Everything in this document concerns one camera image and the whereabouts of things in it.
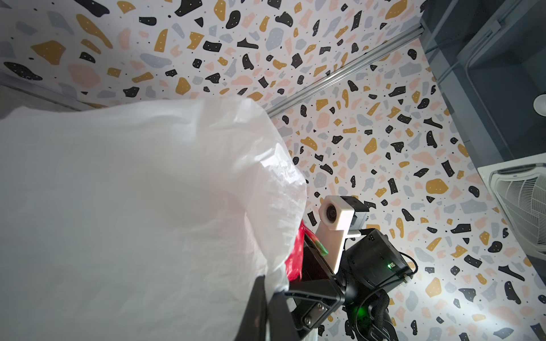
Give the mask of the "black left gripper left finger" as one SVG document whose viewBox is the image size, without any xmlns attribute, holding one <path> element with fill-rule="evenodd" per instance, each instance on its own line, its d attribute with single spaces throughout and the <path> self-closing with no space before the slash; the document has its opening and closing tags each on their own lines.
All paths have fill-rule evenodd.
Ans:
<svg viewBox="0 0 546 341">
<path fill-rule="evenodd" d="M 256 278 L 234 341 L 265 341 L 267 297 L 264 283 L 265 276 Z"/>
</svg>

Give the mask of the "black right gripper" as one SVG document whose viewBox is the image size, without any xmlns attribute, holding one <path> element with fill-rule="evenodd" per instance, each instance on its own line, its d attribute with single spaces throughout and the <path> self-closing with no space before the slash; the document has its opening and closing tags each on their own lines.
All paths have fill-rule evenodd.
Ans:
<svg viewBox="0 0 546 341">
<path fill-rule="evenodd" d="M 388 311 L 389 292 L 413 279 L 413 258 L 396 250 L 388 237 L 365 229 L 352 247 L 343 250 L 334 271 L 321 255 L 317 239 L 304 238 L 301 276 L 286 293 L 300 340 L 316 332 L 333 313 L 343 309 L 346 331 L 355 340 L 397 340 Z"/>
</svg>

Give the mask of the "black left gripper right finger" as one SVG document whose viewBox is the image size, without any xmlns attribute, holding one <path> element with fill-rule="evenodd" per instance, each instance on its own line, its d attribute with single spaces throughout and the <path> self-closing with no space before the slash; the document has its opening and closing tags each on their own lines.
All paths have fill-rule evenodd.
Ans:
<svg viewBox="0 0 546 341">
<path fill-rule="evenodd" d="M 274 294 L 267 308 L 270 324 L 270 340 L 300 341 L 284 293 Z"/>
</svg>

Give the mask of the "red dragon fruit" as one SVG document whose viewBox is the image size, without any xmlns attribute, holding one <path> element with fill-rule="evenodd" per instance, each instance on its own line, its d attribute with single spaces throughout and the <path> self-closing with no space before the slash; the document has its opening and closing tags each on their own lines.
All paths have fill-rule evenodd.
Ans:
<svg viewBox="0 0 546 341">
<path fill-rule="evenodd" d="M 318 249 L 321 256 L 324 257 L 328 255 L 327 248 L 324 247 L 318 237 L 305 225 L 304 221 L 302 220 L 294 242 L 293 250 L 287 261 L 285 261 L 286 273 L 289 282 L 300 280 L 302 277 L 305 237 L 308 237 L 311 240 L 311 243 Z"/>
</svg>

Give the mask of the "white plastic bag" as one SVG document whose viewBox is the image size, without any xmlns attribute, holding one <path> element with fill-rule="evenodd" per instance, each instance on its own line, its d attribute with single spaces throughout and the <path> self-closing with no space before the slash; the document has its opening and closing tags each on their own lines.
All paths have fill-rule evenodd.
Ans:
<svg viewBox="0 0 546 341">
<path fill-rule="evenodd" d="M 271 297 L 307 184 L 241 97 L 1 121 L 1 339 L 233 340 Z"/>
</svg>

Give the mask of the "aluminium corner post right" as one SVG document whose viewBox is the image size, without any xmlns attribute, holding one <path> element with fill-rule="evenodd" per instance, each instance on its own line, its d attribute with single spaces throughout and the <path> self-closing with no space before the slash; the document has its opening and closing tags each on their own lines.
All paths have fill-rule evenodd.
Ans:
<svg viewBox="0 0 546 341">
<path fill-rule="evenodd" d="M 277 105 L 269 108 L 267 110 L 268 117 L 272 119 L 273 117 L 284 113 L 294 105 L 303 102 L 307 98 L 312 97 L 315 94 L 325 90 L 326 88 L 352 75 L 360 69 L 374 64 L 381 58 L 385 58 L 385 56 L 390 55 L 397 49 L 419 38 L 424 31 L 425 29 L 423 28 L 423 25 L 421 23 L 412 26 L 410 29 L 402 32 L 401 34 L 398 34 L 396 37 L 370 50 L 367 54 L 356 58 L 354 61 L 351 61 L 344 67 L 338 69 L 335 72 L 332 72 L 325 78 L 315 82 L 313 85 L 306 87 L 305 89 L 295 93 L 287 99 L 284 99 Z"/>
</svg>

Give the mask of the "aluminium corner post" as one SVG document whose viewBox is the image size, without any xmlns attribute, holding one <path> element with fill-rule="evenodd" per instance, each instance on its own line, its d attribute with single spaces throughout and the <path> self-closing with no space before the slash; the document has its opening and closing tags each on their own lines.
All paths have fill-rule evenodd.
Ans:
<svg viewBox="0 0 546 341">
<path fill-rule="evenodd" d="M 284 113 L 294 105 L 303 102 L 307 98 L 312 97 L 315 94 L 325 90 L 326 88 L 352 75 L 360 69 L 374 64 L 381 58 L 385 58 L 385 56 L 390 55 L 397 49 L 419 38 L 424 31 L 425 29 L 423 28 L 423 25 L 421 23 L 412 26 L 410 29 L 402 32 L 401 34 L 398 34 L 396 37 L 370 50 L 367 54 L 356 58 L 354 61 L 351 61 L 344 67 L 338 69 L 335 72 L 332 72 L 325 78 L 315 82 L 313 85 L 306 87 L 305 89 L 295 93 L 287 99 L 284 99 L 277 105 L 269 108 L 267 110 L 268 117 L 272 119 L 273 117 Z"/>
<path fill-rule="evenodd" d="M 87 111 L 94 109 L 94 107 L 73 99 L 72 97 L 58 94 L 57 92 L 51 91 L 39 85 L 27 82 L 22 78 L 7 75 L 4 72 L 1 73 L 1 85 L 75 111 Z"/>
</svg>

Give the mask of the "aluminium corner post left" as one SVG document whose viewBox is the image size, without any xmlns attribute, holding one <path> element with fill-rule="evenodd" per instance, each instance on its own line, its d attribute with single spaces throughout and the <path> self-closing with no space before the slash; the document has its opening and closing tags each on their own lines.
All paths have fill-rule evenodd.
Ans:
<svg viewBox="0 0 546 341">
<path fill-rule="evenodd" d="M 72 97 L 58 94 L 57 92 L 51 91 L 39 85 L 27 82 L 22 78 L 7 75 L 4 72 L 1 73 L 1 85 L 75 111 L 87 111 L 94 109 L 94 107 L 73 99 Z"/>
</svg>

